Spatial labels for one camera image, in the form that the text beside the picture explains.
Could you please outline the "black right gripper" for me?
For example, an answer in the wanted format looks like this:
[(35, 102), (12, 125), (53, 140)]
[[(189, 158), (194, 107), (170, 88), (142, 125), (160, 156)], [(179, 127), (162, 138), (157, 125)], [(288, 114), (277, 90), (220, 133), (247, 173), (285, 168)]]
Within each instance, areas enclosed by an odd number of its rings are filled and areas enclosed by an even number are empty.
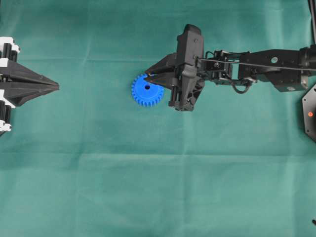
[(205, 82), (198, 76), (203, 57), (204, 39), (201, 29), (187, 24), (182, 34), (177, 37), (177, 52), (166, 55), (150, 66), (145, 73), (147, 82), (171, 90), (168, 105), (177, 111), (193, 111)]

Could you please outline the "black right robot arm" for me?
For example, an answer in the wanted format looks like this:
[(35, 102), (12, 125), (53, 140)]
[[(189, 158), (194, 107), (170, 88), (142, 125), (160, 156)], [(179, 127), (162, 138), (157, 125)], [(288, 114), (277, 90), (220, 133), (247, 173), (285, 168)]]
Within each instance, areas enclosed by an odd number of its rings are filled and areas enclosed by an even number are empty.
[(257, 81), (270, 82), (280, 92), (308, 88), (316, 74), (316, 46), (299, 50), (270, 49), (259, 52), (204, 51), (201, 29), (187, 24), (177, 37), (177, 50), (145, 71), (146, 81), (171, 91), (168, 105), (193, 111), (206, 81), (231, 86), (246, 93)]

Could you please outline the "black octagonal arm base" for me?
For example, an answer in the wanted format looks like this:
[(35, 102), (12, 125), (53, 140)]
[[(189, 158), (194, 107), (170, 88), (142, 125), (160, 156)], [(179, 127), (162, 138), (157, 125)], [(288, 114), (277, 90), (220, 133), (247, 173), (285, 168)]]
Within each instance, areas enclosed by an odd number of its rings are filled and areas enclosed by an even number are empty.
[(304, 130), (307, 136), (316, 141), (316, 85), (302, 98)]

